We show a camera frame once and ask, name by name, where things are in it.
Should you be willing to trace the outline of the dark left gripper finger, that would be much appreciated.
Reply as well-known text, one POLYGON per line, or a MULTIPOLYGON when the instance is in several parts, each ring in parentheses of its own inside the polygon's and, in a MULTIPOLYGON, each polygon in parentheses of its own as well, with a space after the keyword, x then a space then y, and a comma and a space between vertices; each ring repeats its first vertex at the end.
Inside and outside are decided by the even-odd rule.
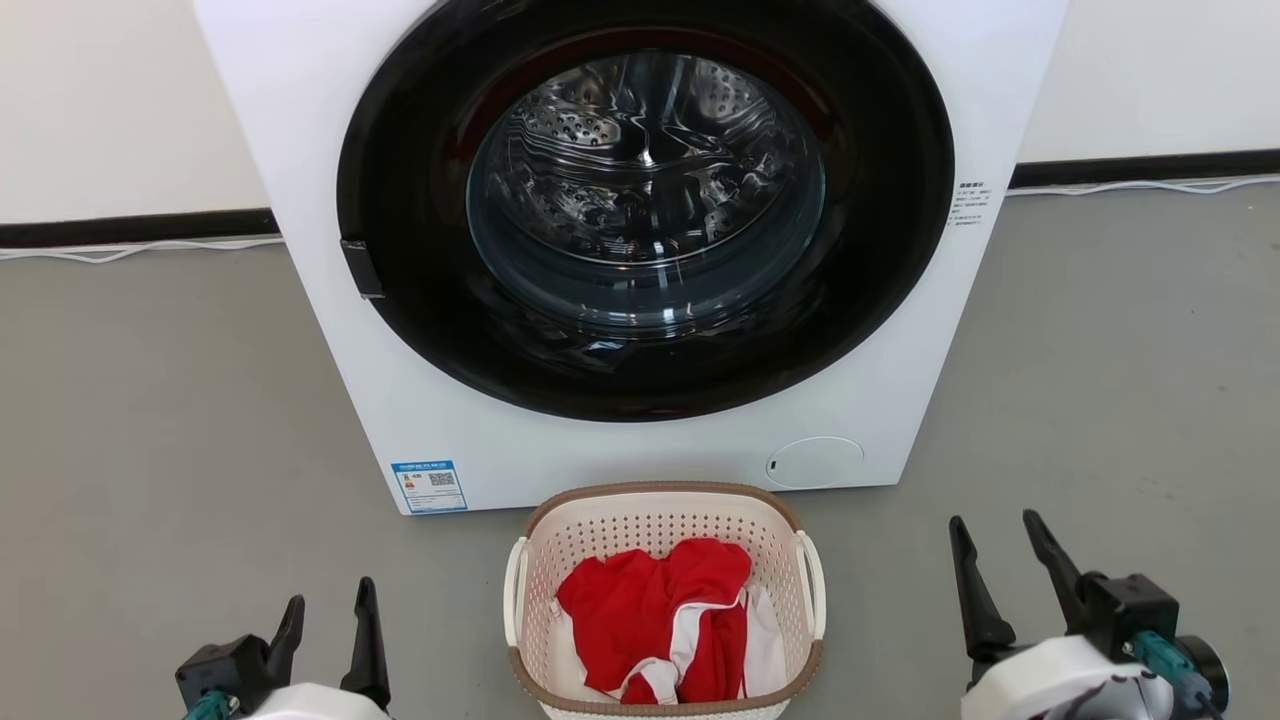
POLYGON ((378 588, 371 577, 362 577, 355 600, 356 633, 349 670, 340 679, 340 689, 370 700, 384 714, 389 712, 390 680, 387 667, 385 642, 378 588))
POLYGON ((276 633, 269 643, 265 673, 273 691, 292 683, 294 653, 303 637, 305 610, 306 602, 302 594, 291 597, 276 633))

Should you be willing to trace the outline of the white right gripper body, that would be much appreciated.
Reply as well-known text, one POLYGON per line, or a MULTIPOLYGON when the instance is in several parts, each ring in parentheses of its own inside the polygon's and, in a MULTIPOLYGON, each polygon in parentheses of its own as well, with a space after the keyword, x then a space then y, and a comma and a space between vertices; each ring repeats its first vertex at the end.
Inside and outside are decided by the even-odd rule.
POLYGON ((1115 664, 1082 635, 1042 641, 996 662, 960 700, 961 719, 1170 719, 1172 688, 1115 664))

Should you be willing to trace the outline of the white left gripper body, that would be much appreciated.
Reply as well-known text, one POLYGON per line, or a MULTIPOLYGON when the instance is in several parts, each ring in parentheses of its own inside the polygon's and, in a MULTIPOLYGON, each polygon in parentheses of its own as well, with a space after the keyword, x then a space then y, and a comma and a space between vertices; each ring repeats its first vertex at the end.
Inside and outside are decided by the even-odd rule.
POLYGON ((388 720, 390 715, 364 694, 315 683, 275 689, 246 719, 388 720))

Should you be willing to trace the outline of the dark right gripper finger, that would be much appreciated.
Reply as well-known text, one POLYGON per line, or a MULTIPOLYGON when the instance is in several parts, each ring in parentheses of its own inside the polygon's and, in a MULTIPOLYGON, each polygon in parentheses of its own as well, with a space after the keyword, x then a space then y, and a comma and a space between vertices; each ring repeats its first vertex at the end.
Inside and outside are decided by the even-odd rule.
POLYGON ((1018 652, 1018 638, 989 596, 977 566, 977 548, 960 516, 950 519, 948 538, 966 656, 972 661, 972 678, 968 685, 977 685, 996 664, 1018 652))
POLYGON ((1066 633, 1083 633, 1087 611, 1079 593, 1080 571, 1036 510, 1024 510, 1021 520, 1037 560, 1048 573, 1066 633))

